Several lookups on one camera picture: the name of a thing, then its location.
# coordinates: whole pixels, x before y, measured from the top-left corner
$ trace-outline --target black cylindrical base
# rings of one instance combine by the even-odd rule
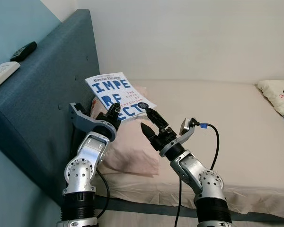
[[[172,146],[166,153],[165,156],[169,161],[174,160],[176,157],[178,157],[181,153],[185,151],[184,147],[182,147],[181,144],[176,144]]]
[[[199,223],[203,221],[231,222],[227,202],[217,198],[202,198],[195,202]]]
[[[99,133],[107,138],[111,138],[112,133],[110,132],[110,130],[108,130],[107,128],[105,128],[104,126],[96,126],[93,129],[94,132]]]
[[[93,218],[94,216],[94,192],[74,192],[63,196],[61,221]]]

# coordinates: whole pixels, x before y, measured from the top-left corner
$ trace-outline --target white remote control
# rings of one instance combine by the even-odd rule
[[[20,64],[15,61],[6,62],[0,65],[0,84],[2,84],[11,74],[13,74]]]

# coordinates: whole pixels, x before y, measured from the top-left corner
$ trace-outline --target book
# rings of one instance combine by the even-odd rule
[[[156,107],[131,85],[122,72],[97,75],[85,81],[107,110],[114,103],[120,104],[121,121],[145,113],[146,107]]]

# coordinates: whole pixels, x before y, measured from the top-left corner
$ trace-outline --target white pillow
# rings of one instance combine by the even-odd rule
[[[263,80],[257,87],[284,118],[284,80]]]
[[[135,88],[140,94],[146,94],[145,87]],[[100,100],[95,97],[92,102],[91,117],[96,118],[100,112],[106,113],[107,110]],[[159,154],[142,133],[141,122],[153,127],[153,130],[155,130],[154,125],[144,119],[122,122],[116,139],[108,148],[103,164],[99,166],[102,174],[121,172],[159,175]]]

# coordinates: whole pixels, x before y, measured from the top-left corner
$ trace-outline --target black remote control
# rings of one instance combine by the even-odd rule
[[[23,61],[36,48],[37,48],[37,43],[36,42],[31,42],[31,43],[25,45],[24,47],[20,48],[19,50],[17,50],[13,54],[13,56],[11,57],[10,61],[16,61],[16,62]]]

